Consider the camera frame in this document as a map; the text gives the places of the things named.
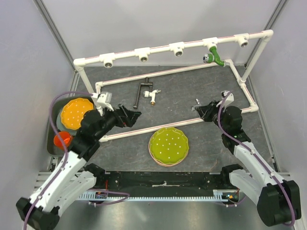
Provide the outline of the chrome metal faucet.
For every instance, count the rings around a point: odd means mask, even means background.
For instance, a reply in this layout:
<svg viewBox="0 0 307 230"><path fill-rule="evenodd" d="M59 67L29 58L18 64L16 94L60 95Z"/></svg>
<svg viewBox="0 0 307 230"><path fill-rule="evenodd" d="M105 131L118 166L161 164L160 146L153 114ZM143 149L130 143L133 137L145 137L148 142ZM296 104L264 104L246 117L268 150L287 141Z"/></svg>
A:
<svg viewBox="0 0 307 230"><path fill-rule="evenodd" d="M195 111L198 107L201 106L199 99L196 98L195 101L196 101L196 104L191 107L192 111Z"/></svg>

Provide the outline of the white PVC pipe frame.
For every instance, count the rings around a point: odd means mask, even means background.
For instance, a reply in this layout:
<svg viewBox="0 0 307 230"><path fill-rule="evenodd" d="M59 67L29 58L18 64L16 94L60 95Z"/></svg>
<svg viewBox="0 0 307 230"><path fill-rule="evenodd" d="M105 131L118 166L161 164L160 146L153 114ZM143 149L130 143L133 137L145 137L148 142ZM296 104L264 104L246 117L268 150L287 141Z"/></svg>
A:
<svg viewBox="0 0 307 230"><path fill-rule="evenodd" d="M242 109L242 113L246 114L246 113L253 113L259 110L257 103L253 99L252 94L249 92L246 86L246 80L248 76L250 75L251 71L253 70L253 67L257 63L267 43L271 40L272 36L273 36L273 30L269 29L269 30L264 30L264 31L257 32L257 33L244 33L244 34L236 34L236 35L225 36L225 37L205 38L205 39L198 40L198 41L176 42L176 43L171 43L171 44L164 45L164 46L144 47L144 48L137 48L132 51L100 54L96 57L77 58L73 61L73 64L74 64L75 69L79 73L81 79L83 80L88 92L89 93L94 93L94 92L99 93L102 87L107 86L107 85L114 85L114 84L129 82L129 81L141 80L146 77L148 78L159 77L159 76L165 76L169 74L204 69L208 67L217 67L221 63L223 63L225 66L230 67L240 89L243 91L246 99L249 102L249 107ZM143 75L137 75L137 76L126 77L126 78L115 79L115 80L100 81L100 82L97 82L94 87L90 84L90 81L84 70L85 66L90 65L90 64L95 64L95 63L103 63L105 68L111 68L115 60L123 59L123 58L138 57L141 62L145 62L148 60L149 55L156 54L156 53L163 53L163 52L173 52L175 56L179 57L183 54L183 51L185 49L193 48L193 47L206 47L208 48L209 51L212 51L213 56L216 57L218 56L217 54L218 44L237 43L241 47L246 47L249 40L252 40L252 39L261 39L261 43L256 53L254 54L251 62L249 63L248 67L246 68L246 71L243 76L239 75L231 59L220 60L220 59L215 59L215 58L204 64L182 67L182 68L171 69L171 70L165 70L165 71L154 72L154 73L143 74Z"/></svg>

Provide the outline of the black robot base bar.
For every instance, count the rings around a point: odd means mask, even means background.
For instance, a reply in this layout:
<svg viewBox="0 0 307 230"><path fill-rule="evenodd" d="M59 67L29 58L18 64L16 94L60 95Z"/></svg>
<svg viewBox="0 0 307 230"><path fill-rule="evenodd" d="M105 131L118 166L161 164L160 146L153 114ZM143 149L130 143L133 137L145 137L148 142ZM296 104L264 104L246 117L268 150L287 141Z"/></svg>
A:
<svg viewBox="0 0 307 230"><path fill-rule="evenodd" d="M85 166L84 170L96 177L94 188L106 189L150 189L157 187L180 187L197 189L234 188L229 174L242 170L238 164L228 165L221 172L141 172L141 171L105 171L94 163Z"/></svg>

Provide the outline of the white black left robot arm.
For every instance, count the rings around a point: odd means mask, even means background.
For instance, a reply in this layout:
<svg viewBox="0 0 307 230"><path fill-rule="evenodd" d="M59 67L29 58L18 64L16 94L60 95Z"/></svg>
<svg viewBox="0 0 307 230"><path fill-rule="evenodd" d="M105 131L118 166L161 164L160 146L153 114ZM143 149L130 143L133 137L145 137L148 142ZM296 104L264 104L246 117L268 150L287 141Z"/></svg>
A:
<svg viewBox="0 0 307 230"><path fill-rule="evenodd" d="M113 127L132 127L141 115L119 105L113 111L85 113L81 127L52 174L29 198L21 197L16 208L27 226L35 230L52 230L66 209L86 190L105 184L103 169L94 164L86 168L74 182L73 176L90 160L100 147L99 140Z"/></svg>

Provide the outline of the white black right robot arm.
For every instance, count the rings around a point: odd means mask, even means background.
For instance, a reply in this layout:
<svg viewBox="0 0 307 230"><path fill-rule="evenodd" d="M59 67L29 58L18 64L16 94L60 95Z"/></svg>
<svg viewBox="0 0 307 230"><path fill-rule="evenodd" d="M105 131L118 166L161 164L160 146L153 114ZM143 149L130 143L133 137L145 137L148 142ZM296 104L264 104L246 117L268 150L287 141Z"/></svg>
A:
<svg viewBox="0 0 307 230"><path fill-rule="evenodd" d="M284 179L262 159L242 129L241 109L223 107L221 101L212 101L206 106L197 105L193 110L204 122L213 122L220 128L224 146L245 166L223 167L221 186L241 190L256 205L266 226L293 226L301 218L299 186L293 180Z"/></svg>

